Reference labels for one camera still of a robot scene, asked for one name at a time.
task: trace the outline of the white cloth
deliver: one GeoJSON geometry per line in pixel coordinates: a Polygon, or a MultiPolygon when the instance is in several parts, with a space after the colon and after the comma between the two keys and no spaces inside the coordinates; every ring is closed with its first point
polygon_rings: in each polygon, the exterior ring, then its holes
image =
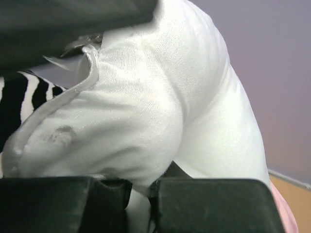
{"type": "Polygon", "coordinates": [[[174,160],[192,177],[270,186],[225,41],[193,3],[160,0],[151,25],[106,33],[100,49],[84,51],[81,83],[40,107],[6,143],[4,175],[103,173],[147,187],[174,160]]]}

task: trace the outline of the pink object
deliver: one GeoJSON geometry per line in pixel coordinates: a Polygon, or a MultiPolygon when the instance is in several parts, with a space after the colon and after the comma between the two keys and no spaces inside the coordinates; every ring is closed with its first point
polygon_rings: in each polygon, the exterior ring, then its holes
{"type": "Polygon", "coordinates": [[[272,187],[272,194],[276,202],[276,207],[281,216],[286,233],[298,233],[298,225],[289,205],[274,186],[274,184],[272,182],[270,183],[272,187]]]}

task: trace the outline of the black stripe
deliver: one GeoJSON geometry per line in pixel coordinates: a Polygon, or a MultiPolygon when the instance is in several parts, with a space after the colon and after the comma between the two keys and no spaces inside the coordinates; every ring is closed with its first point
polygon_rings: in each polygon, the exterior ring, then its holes
{"type": "Polygon", "coordinates": [[[0,101],[0,152],[6,140],[20,127],[20,111],[27,90],[28,80],[20,73],[4,76],[0,101]]]}
{"type": "Polygon", "coordinates": [[[60,87],[55,86],[52,88],[52,92],[53,92],[53,97],[55,97],[55,96],[62,94],[63,90],[60,87]]]}
{"type": "Polygon", "coordinates": [[[42,104],[44,104],[47,101],[46,93],[49,89],[49,84],[46,81],[40,78],[38,78],[38,80],[39,80],[39,84],[33,94],[33,99],[32,99],[34,110],[39,108],[42,104]]]}

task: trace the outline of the tan floor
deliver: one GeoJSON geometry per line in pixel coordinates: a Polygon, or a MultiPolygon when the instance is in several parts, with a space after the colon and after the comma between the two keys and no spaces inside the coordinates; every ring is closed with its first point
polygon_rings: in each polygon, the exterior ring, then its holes
{"type": "Polygon", "coordinates": [[[290,206],[299,233],[311,233],[311,192],[271,176],[271,181],[290,206]]]}

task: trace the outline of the white garment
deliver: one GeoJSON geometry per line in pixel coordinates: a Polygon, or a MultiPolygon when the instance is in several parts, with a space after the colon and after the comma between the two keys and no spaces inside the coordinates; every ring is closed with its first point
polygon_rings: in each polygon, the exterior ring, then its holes
{"type": "Polygon", "coordinates": [[[81,83],[7,142],[7,177],[104,173],[147,187],[174,160],[192,177],[270,185],[261,134],[225,42],[193,3],[160,0],[151,25],[106,33],[101,49],[84,51],[81,83]]]}

